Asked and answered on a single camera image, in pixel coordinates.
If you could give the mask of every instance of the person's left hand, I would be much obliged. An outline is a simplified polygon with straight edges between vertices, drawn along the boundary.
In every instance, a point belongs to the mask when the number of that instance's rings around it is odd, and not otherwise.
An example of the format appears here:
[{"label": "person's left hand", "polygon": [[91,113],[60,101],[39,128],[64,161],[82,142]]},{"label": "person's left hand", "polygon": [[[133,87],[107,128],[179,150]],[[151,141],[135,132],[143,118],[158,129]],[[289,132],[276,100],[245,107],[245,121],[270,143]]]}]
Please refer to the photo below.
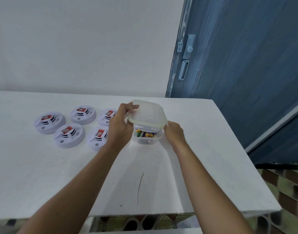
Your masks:
[{"label": "person's left hand", "polygon": [[124,117],[127,112],[133,113],[134,109],[139,108],[139,105],[133,105],[133,102],[121,104],[117,113],[110,119],[107,145],[119,151],[131,140],[134,131],[134,125],[127,121]]}]

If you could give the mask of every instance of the floor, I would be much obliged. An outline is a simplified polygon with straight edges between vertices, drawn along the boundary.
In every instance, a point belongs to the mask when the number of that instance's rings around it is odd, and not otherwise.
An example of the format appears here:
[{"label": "floor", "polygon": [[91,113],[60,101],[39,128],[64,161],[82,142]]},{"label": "floor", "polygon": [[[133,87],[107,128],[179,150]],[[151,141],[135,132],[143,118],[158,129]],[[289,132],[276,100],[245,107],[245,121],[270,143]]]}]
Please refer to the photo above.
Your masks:
[{"label": "floor", "polygon": [[[298,234],[298,170],[257,170],[283,209],[250,218],[247,220],[249,225],[258,234]],[[172,229],[193,215],[194,213],[97,217],[91,231]],[[16,233],[25,222],[25,219],[0,220],[0,234]]]}]

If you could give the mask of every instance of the person's right arm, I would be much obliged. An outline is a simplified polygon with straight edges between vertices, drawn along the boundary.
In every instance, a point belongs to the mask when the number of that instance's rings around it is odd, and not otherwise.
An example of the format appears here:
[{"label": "person's right arm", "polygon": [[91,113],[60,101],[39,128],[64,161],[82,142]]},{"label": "person's right arm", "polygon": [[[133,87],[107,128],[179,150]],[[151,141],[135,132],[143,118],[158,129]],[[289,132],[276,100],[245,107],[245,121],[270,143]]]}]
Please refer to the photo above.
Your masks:
[{"label": "person's right arm", "polygon": [[241,212],[187,144],[180,125],[169,121],[164,133],[177,154],[189,198],[203,233],[252,234]]}]

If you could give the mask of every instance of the red label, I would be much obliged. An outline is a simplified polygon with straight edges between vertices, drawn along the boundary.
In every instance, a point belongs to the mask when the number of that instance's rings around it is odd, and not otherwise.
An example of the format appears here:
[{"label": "red label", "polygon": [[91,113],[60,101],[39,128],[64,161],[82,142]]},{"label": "red label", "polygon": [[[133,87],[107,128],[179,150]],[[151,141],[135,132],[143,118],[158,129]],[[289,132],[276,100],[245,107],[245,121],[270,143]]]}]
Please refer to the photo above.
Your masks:
[{"label": "red label", "polygon": [[72,129],[73,129],[73,127],[69,126],[69,127],[65,128],[64,130],[62,130],[61,132],[62,132],[62,134],[66,134],[68,131],[70,131]]},{"label": "red label", "polygon": [[114,113],[114,111],[110,110],[106,113],[106,116],[111,116],[112,113]]},{"label": "red label", "polygon": [[79,108],[79,109],[77,109],[77,111],[84,112],[84,111],[86,111],[86,108]]},{"label": "red label", "polygon": [[52,117],[53,117],[52,115],[42,116],[41,121],[52,118]]},{"label": "red label", "polygon": [[99,129],[98,132],[95,134],[97,137],[101,137],[105,130]]}]

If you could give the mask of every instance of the smoke detector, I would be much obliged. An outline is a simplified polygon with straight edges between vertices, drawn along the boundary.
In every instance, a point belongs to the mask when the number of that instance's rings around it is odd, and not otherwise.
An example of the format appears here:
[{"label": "smoke detector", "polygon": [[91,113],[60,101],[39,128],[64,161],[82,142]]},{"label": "smoke detector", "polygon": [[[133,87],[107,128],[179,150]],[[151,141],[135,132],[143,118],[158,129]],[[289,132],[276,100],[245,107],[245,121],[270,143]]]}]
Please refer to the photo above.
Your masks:
[{"label": "smoke detector", "polygon": [[90,131],[87,142],[92,150],[97,152],[104,146],[108,138],[108,129],[107,126],[98,126]]},{"label": "smoke detector", "polygon": [[100,125],[109,126],[109,121],[116,114],[117,110],[114,108],[108,108],[101,110],[98,114],[98,122]]},{"label": "smoke detector", "polygon": [[61,148],[71,148],[78,145],[85,137],[85,130],[80,124],[70,123],[58,128],[54,141]]},{"label": "smoke detector", "polygon": [[51,134],[65,123],[66,118],[60,112],[47,112],[34,121],[34,127],[41,134]]},{"label": "smoke detector", "polygon": [[73,123],[85,125],[96,119],[96,110],[92,106],[83,105],[76,107],[71,111],[71,120]]}]

